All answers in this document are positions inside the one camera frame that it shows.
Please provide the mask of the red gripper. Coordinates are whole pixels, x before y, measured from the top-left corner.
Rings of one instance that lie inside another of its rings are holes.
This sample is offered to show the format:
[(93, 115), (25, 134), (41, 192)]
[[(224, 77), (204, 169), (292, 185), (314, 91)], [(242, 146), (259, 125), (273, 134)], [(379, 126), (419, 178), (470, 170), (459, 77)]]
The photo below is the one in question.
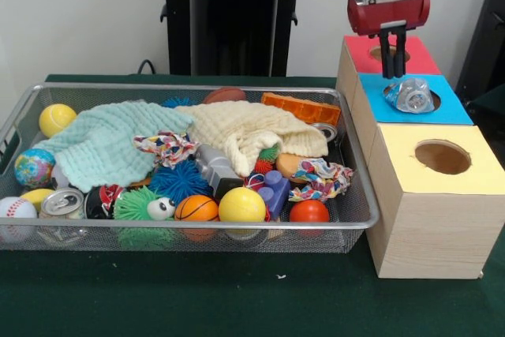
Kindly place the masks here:
[[(348, 0), (350, 27), (359, 36), (379, 34), (383, 77), (403, 77), (406, 72), (406, 30), (423, 26), (430, 0)], [(389, 36), (397, 27), (395, 57)]]

